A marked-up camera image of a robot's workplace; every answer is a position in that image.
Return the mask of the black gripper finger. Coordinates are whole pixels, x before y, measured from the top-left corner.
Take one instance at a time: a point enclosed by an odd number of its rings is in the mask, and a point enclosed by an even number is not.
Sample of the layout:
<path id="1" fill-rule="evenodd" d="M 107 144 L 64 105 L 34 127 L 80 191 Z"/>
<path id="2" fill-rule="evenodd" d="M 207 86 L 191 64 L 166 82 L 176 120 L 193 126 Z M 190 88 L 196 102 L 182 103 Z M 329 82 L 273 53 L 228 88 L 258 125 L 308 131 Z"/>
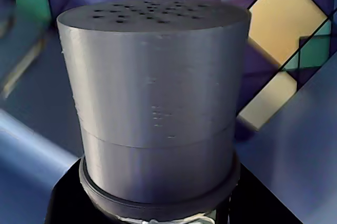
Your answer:
<path id="1" fill-rule="evenodd" d="M 244 165 L 231 196 L 216 209 L 216 223 L 300 224 L 301 221 Z"/>
<path id="2" fill-rule="evenodd" d="M 112 224 L 112 220 L 95 208 L 79 178 L 80 161 L 76 161 L 54 186 L 49 200 L 46 224 Z"/>

